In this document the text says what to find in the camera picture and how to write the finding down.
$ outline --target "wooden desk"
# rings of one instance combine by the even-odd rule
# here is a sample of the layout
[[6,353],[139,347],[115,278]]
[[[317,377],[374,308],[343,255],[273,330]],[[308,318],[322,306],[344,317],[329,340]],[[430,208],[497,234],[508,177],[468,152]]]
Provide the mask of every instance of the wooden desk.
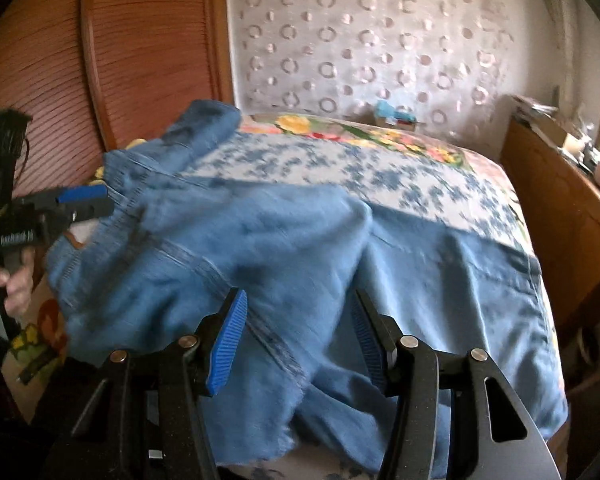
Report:
[[501,163],[516,189],[558,338],[600,320],[600,191],[532,130],[512,121]]

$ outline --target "bed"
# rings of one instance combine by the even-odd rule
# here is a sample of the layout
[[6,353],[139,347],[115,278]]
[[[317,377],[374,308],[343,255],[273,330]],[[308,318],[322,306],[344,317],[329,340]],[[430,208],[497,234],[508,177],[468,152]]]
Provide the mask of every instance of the bed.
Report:
[[[378,203],[532,254],[515,192],[500,166],[489,159],[422,134],[299,114],[242,116],[238,133],[182,176],[311,185],[332,183]],[[94,223],[72,229],[84,243]],[[542,304],[555,354],[554,387],[564,392],[557,339],[544,287]],[[66,335],[58,304],[45,280],[36,289],[29,326],[14,341],[3,371],[21,411],[30,417],[53,368],[29,386],[14,380],[47,344],[64,356]],[[234,466],[245,478],[373,478],[323,447],[302,444],[274,461]]]

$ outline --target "blue leaf pattern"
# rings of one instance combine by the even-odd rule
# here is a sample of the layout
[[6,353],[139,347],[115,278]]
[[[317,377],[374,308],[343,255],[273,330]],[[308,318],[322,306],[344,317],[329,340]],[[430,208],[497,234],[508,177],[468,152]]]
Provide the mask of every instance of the blue leaf pattern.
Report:
[[504,194],[475,173],[432,159],[299,136],[235,134],[187,175],[338,184],[368,202],[519,248]]

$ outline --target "wooden wardrobe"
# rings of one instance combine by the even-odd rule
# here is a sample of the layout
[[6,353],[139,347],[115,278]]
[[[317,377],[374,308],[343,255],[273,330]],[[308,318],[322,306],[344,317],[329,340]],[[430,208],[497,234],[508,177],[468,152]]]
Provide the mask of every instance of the wooden wardrobe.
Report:
[[0,108],[33,117],[16,194],[83,183],[201,98],[233,100],[226,0],[13,0],[0,18]]

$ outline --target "denim shirt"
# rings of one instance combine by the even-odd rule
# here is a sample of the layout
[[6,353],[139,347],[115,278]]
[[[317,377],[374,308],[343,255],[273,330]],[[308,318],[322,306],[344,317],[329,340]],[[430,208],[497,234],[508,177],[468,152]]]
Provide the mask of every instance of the denim shirt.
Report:
[[[395,403],[370,384],[352,330],[347,292],[360,287],[434,348],[487,349],[543,434],[558,429],[566,401],[534,259],[337,186],[180,174],[239,120],[233,107],[196,101],[161,139],[105,155],[115,212],[83,248],[61,238],[47,256],[72,356],[100,365],[117,348],[157,351],[244,288],[228,384],[203,403],[216,461],[279,457],[294,428],[377,470]],[[440,476],[445,405],[442,396]]]

